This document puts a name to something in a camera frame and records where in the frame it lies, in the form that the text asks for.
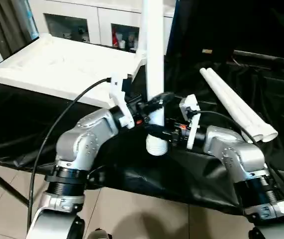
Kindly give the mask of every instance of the white tray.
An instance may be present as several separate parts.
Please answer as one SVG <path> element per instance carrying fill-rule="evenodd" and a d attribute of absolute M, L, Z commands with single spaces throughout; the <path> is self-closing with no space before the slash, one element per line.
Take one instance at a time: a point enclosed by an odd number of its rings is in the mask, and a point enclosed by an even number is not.
<path fill-rule="evenodd" d="M 135 75 L 139 61 L 134 53 L 44 34 L 0 63 L 0 84 L 73 100 L 114 72 Z M 109 88 L 102 83 L 79 102 L 109 109 Z"/>

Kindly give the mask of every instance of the curtain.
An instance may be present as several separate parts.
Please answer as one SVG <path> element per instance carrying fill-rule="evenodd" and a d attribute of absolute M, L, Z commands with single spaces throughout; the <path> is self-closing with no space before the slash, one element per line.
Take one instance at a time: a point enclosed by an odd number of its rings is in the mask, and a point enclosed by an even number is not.
<path fill-rule="evenodd" d="M 24 0 L 0 0 L 0 53 L 3 59 L 32 40 L 23 13 L 17 10 L 19 1 L 24 2 Z"/>

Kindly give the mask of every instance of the white pvc pipe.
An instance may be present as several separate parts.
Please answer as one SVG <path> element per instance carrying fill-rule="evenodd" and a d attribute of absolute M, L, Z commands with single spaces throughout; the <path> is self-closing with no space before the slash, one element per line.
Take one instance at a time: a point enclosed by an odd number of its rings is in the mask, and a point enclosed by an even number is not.
<path fill-rule="evenodd" d="M 265 123 L 259 115 L 251 109 L 247 103 L 240 98 L 234 90 L 228 86 L 226 82 L 211 68 L 207 69 L 207 72 L 212 76 L 214 82 L 216 82 L 226 92 L 226 96 L 230 97 L 232 101 L 237 105 L 246 117 L 253 123 L 255 130 L 262 134 L 262 141 L 268 142 L 277 137 L 278 132 L 268 123 Z"/>
<path fill-rule="evenodd" d="M 164 92 L 164 10 L 163 0 L 144 0 L 142 14 L 146 17 L 147 64 L 146 86 L 147 99 Z M 150 123 L 164 126 L 164 109 L 150 114 Z M 147 151 L 155 156 L 163 155 L 168 151 L 167 142 L 147 136 Z"/>
<path fill-rule="evenodd" d="M 211 89 L 215 92 L 221 103 L 225 106 L 231 117 L 238 124 L 240 124 L 240 126 L 242 126 L 254 138 L 255 141 L 261 140 L 262 135 L 258 133 L 258 131 L 253 126 L 253 123 L 246 117 L 241 109 L 237 107 L 235 102 L 227 95 L 222 86 L 213 79 L 213 77 L 206 71 L 206 69 L 201 68 L 199 72 L 205 78 Z M 242 136 L 247 142 L 252 143 L 246 134 L 243 133 Z"/>

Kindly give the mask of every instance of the white cabinet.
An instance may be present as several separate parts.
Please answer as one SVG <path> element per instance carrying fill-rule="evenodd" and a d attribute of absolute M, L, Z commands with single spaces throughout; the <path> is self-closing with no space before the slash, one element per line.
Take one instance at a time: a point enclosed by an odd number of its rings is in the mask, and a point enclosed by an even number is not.
<path fill-rule="evenodd" d="M 97 7 L 50 0 L 29 0 L 39 33 L 100 44 Z"/>
<path fill-rule="evenodd" d="M 116 32 L 122 34 L 126 44 L 132 44 L 129 48 L 133 47 L 131 39 L 138 38 L 139 27 L 141 26 L 142 17 L 140 13 L 98 8 L 98 18 L 102 45 L 112 46 L 112 33 Z M 164 17 L 163 22 L 164 52 L 166 52 L 173 19 L 171 17 Z"/>
<path fill-rule="evenodd" d="M 141 26 L 143 0 L 29 0 L 39 33 L 112 46 L 112 30 L 125 48 L 134 47 Z M 164 52 L 170 37 L 175 0 L 164 0 Z"/>

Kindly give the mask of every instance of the black tablecloth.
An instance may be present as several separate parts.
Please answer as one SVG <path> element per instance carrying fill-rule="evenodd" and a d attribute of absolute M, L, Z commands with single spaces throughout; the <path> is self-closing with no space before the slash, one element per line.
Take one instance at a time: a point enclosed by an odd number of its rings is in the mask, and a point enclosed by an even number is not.
<path fill-rule="evenodd" d="M 178 67 L 166 64 L 166 90 L 180 96 L 195 94 L 202 110 L 227 114 L 208 84 L 199 74 L 201 66 L 216 72 L 267 122 L 279 137 L 261 145 L 271 172 L 284 192 L 284 71 L 253 69 L 226 64 L 197 64 Z M 145 94 L 145 74 L 141 70 L 133 82 L 134 93 Z M 0 85 L 0 165 L 30 171 L 32 164 L 19 164 L 35 158 L 44 133 L 70 101 L 36 92 Z M 53 167 L 55 142 L 81 117 L 97 108 L 78 103 L 57 126 L 41 157 L 39 173 Z M 166 110 L 166 116 L 174 113 Z M 232 127 L 222 119 L 202 115 L 202 126 Z M 145 147 L 142 127 L 125 132 L 102 146 L 90 185 L 107 186 L 135 193 L 241 214 L 231 180 L 220 161 L 202 152 L 172 148 L 167 155 L 153 157 Z"/>

